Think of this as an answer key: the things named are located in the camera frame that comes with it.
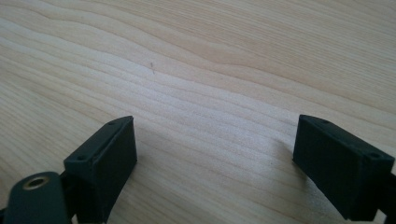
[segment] light wood surface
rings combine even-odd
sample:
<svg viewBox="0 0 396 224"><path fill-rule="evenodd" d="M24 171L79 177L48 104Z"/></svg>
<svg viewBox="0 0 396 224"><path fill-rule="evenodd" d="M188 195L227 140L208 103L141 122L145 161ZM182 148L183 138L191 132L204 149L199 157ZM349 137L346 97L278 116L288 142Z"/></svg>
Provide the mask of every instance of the light wood surface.
<svg viewBox="0 0 396 224"><path fill-rule="evenodd" d="M0 205L133 115L138 164L108 223L349 223L292 163L296 125L328 119L396 157L395 10L2 0Z"/></svg>

